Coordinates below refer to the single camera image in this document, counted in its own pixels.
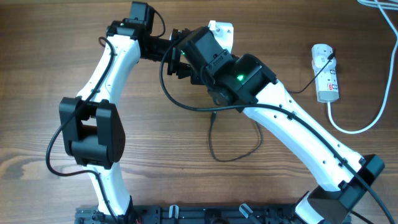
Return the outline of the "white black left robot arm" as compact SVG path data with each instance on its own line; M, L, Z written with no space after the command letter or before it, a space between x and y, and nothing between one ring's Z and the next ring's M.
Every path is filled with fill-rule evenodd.
M174 30L169 40L153 36L158 12L145 2L132 2L129 17L113 21L99 42L103 55L89 82L76 97L64 97L59 106L65 151L87 173L98 198L94 220L101 223L135 223L132 197L124 186L119 161L126 135L117 105L127 78L140 59L167 62L167 74L193 75L169 47L182 36Z

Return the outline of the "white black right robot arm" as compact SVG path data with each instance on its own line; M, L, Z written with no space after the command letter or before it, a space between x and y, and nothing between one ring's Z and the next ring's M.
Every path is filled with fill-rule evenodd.
M232 56L207 27L185 30L178 49L222 108L235 107L261 124L308 168L317 187L295 207L305 223L342 223L371 192L384 169L376 155L362 156L317 123L257 57Z

